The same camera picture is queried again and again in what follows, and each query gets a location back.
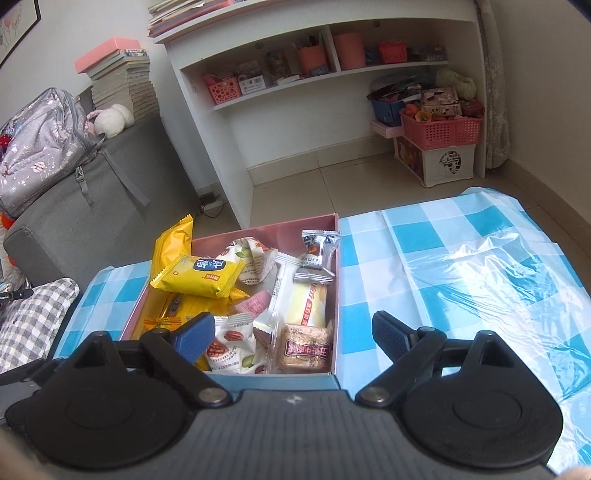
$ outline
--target orange container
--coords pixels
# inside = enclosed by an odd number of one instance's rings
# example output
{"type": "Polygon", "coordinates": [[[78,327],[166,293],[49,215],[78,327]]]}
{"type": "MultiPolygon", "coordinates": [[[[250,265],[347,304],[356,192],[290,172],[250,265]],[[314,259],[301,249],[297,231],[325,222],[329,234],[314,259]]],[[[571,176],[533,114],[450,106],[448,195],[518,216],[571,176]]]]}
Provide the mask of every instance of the orange container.
{"type": "Polygon", "coordinates": [[[297,51],[297,55],[300,58],[301,67],[306,77],[310,76],[310,69],[322,67],[324,64],[328,65],[324,45],[301,48],[297,51]]]}
{"type": "Polygon", "coordinates": [[[335,47],[342,70],[362,69],[365,67],[365,47],[359,33],[335,35],[335,47]]]}

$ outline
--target blue box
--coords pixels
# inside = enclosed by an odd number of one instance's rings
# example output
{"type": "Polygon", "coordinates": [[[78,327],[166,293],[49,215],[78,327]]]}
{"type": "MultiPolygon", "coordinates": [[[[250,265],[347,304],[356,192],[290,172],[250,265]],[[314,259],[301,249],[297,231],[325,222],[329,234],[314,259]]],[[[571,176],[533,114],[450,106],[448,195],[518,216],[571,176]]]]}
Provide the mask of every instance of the blue box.
{"type": "Polygon", "coordinates": [[[371,104],[374,107],[375,119],[378,122],[382,122],[389,127],[400,127],[402,125],[400,110],[406,106],[403,100],[399,100],[398,102],[372,100],[371,104]]]}

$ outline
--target tiled floor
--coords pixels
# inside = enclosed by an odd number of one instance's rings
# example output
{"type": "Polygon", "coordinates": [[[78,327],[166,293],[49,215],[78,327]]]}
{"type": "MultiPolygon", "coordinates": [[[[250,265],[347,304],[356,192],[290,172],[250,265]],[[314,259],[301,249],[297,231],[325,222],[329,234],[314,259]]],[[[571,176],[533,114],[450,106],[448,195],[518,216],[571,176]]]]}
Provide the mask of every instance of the tiled floor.
{"type": "MultiPolygon", "coordinates": [[[[452,197],[470,186],[493,188],[517,198],[552,241],[561,246],[587,290],[591,289],[591,258],[531,197],[490,170],[485,179],[454,181],[426,189],[392,154],[352,160],[257,185],[251,224],[265,225],[332,212],[345,217],[452,197]]],[[[196,229],[198,236],[205,236],[238,229],[238,224],[226,205],[216,219],[201,217],[196,229]]]]}

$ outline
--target stack of books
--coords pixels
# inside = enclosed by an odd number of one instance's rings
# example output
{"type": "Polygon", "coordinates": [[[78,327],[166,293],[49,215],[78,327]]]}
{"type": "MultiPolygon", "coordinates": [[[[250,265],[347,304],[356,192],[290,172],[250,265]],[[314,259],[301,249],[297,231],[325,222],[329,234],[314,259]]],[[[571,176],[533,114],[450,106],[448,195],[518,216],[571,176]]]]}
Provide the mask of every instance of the stack of books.
{"type": "Polygon", "coordinates": [[[163,0],[148,8],[152,15],[148,32],[150,37],[157,37],[168,30],[178,27],[224,7],[229,7],[242,0],[163,0]]]}
{"type": "Polygon", "coordinates": [[[116,50],[86,73],[92,80],[92,100],[97,110],[119,103],[136,120],[160,110],[150,82],[150,58],[142,48],[116,50]]]}

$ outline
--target pink basket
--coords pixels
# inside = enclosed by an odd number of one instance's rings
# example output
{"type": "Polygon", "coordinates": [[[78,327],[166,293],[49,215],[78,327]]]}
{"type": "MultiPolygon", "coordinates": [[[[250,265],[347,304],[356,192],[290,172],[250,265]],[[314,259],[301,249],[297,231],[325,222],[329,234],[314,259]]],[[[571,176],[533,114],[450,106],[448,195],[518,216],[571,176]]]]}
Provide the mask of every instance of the pink basket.
{"type": "Polygon", "coordinates": [[[212,94],[216,105],[229,102],[230,100],[234,100],[235,98],[242,96],[240,86],[238,85],[238,77],[224,80],[207,88],[209,88],[209,92],[212,94]]]}
{"type": "Polygon", "coordinates": [[[403,41],[396,43],[379,43],[379,56],[384,63],[403,63],[407,61],[406,43],[403,41]]]}
{"type": "Polygon", "coordinates": [[[421,150],[477,144],[483,118],[462,118],[421,123],[401,115],[404,136],[421,150]]]}

